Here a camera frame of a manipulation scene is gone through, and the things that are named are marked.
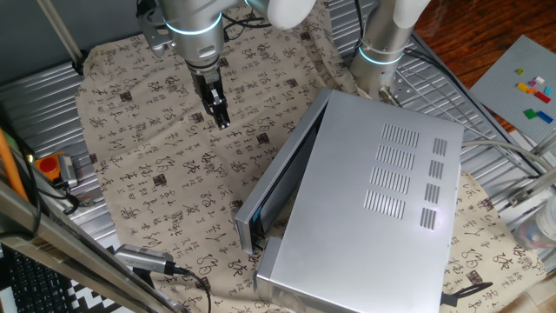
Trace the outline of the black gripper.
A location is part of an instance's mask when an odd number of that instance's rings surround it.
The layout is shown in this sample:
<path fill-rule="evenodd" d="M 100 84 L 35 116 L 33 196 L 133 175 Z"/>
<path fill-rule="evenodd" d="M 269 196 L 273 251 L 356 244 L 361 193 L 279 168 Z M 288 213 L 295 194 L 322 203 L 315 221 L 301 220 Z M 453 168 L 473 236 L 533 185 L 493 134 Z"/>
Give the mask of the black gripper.
<path fill-rule="evenodd" d="M 211 106 L 219 129 L 226 129 L 230 125 L 230 119 L 228 105 L 224 102 L 220 62 L 215 60 L 206 65 L 187 62 L 187 65 L 202 104 Z"/>

